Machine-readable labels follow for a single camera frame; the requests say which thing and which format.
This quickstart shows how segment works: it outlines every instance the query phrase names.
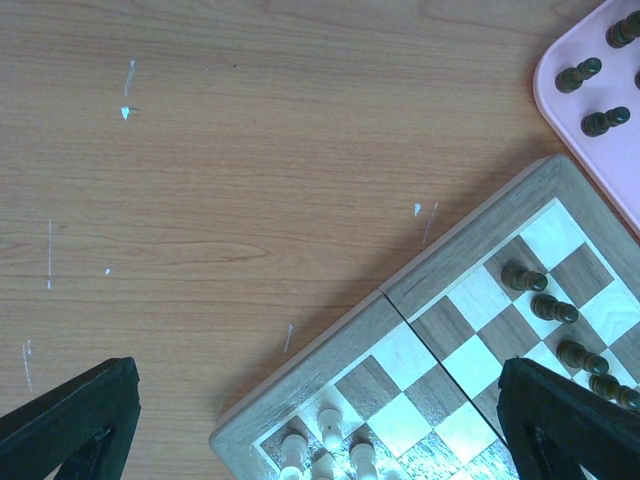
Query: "chessboard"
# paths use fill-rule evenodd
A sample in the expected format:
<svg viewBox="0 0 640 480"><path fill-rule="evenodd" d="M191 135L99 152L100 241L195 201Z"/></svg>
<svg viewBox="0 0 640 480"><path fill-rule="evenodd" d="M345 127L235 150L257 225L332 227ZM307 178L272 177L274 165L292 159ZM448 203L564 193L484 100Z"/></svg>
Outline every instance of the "chessboard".
<svg viewBox="0 0 640 480"><path fill-rule="evenodd" d="M517 479L496 406L502 364L531 358L588 387L555 355L569 339L638 388L638 245L561 155L527 168L292 358L219 421L210 445L236 478L278 478L292 433L304 477L356 478L349 451L373 445L381 479ZM507 263L544 273L573 324L540 320L506 288ZM327 451L318 413L343 415Z"/></svg>

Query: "white chess piece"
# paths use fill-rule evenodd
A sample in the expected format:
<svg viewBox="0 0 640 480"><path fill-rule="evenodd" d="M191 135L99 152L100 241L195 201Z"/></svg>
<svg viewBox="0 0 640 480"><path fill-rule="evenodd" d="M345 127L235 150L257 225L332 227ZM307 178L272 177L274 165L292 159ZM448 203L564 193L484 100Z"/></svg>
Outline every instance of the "white chess piece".
<svg viewBox="0 0 640 480"><path fill-rule="evenodd" d="M300 435L289 435L282 442L280 480L302 480L309 445Z"/></svg>
<svg viewBox="0 0 640 480"><path fill-rule="evenodd" d="M376 452L368 443L359 443L351 449L351 466L357 480L378 480Z"/></svg>
<svg viewBox="0 0 640 480"><path fill-rule="evenodd" d="M318 428L322 433L322 443L329 451L342 445L342 414L333 408L327 408L318 415Z"/></svg>

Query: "dark pawn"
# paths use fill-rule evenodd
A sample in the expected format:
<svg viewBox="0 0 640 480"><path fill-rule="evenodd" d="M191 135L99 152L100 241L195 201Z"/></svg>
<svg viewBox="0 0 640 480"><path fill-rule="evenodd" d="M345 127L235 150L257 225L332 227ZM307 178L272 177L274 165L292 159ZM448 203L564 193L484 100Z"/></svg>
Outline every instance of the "dark pawn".
<svg viewBox="0 0 640 480"><path fill-rule="evenodd" d="M589 388L602 398L615 399L619 405L630 410L640 411L640 393L632 388L620 385L612 375L594 375L589 379Z"/></svg>
<svg viewBox="0 0 640 480"><path fill-rule="evenodd" d="M640 36L640 10L630 14L624 20L609 27L607 30L607 43L613 48L622 48L629 45Z"/></svg>
<svg viewBox="0 0 640 480"><path fill-rule="evenodd" d="M589 80L602 70L602 62L599 58L587 58L577 67L570 67L558 74L556 87L563 93L571 93L582 86L585 80Z"/></svg>
<svg viewBox="0 0 640 480"><path fill-rule="evenodd" d="M574 323L578 320L576 307L544 293L533 298L531 310L543 320L558 320L563 323Z"/></svg>
<svg viewBox="0 0 640 480"><path fill-rule="evenodd" d="M565 340L558 345L558 358L572 368L581 368L590 373L603 375L609 371L609 362L600 355L588 352L579 343Z"/></svg>
<svg viewBox="0 0 640 480"><path fill-rule="evenodd" d="M589 137L597 137L607 133L609 128L627 123L631 112L627 107L616 107L606 113L596 112L582 119L582 131Z"/></svg>
<svg viewBox="0 0 640 480"><path fill-rule="evenodd" d="M541 292L549 281L547 277L539 272L532 272L518 265L507 265L500 275L502 283L513 290L530 290Z"/></svg>

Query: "pink tray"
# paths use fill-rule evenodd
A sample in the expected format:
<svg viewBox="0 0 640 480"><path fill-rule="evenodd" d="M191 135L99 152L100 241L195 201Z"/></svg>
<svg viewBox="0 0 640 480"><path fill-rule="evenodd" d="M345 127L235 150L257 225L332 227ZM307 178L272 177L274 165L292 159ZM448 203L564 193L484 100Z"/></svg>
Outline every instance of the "pink tray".
<svg viewBox="0 0 640 480"><path fill-rule="evenodd" d="M640 0L607 0L564 34L544 54L534 77L534 95L544 118L593 176L640 235L640 38L623 48L605 39L608 28L635 10ZM602 60L602 71L572 93L561 93L555 78L589 57ZM599 137L580 128L588 114L625 106L631 119Z"/></svg>

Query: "wooden table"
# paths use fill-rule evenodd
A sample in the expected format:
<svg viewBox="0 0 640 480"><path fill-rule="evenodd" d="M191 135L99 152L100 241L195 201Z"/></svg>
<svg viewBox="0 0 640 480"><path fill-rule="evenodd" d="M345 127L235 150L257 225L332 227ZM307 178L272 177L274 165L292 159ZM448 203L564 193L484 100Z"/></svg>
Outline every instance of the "wooden table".
<svg viewBox="0 0 640 480"><path fill-rule="evenodd" d="M124 478L229 479L222 410L565 151L532 74L598 3L2 0L0 413L131 355Z"/></svg>

